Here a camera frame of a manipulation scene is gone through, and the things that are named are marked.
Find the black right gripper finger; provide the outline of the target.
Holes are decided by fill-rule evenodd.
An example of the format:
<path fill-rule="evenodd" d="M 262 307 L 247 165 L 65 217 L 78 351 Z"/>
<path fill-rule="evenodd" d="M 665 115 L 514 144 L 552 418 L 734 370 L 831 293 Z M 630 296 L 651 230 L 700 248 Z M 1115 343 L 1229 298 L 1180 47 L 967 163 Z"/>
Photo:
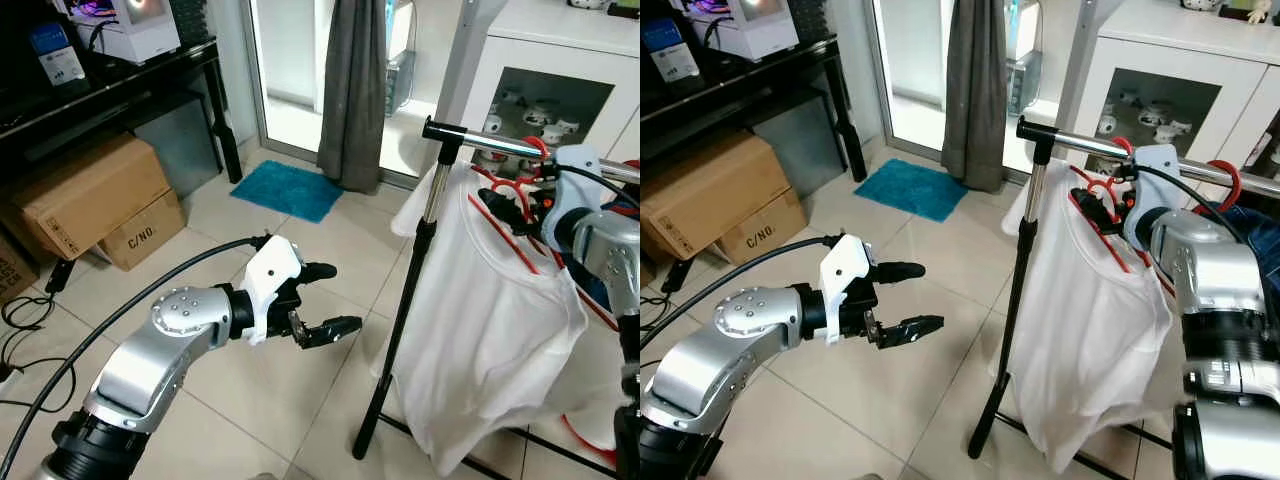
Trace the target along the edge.
<path fill-rule="evenodd" d="M 527 225 L 524 210 L 520 207 L 516 200 L 507 197 L 502 193 L 498 193 L 493 189 L 480 189 L 477 192 L 477 196 L 483 201 L 488 211 L 495 219 L 503 221 L 508 227 Z"/>
<path fill-rule="evenodd" d="M 1084 192 L 1084 219 L 1098 234 L 1120 234 L 1123 232 L 1123 220 L 1116 220 L 1106 209 L 1102 198 L 1088 191 Z"/>

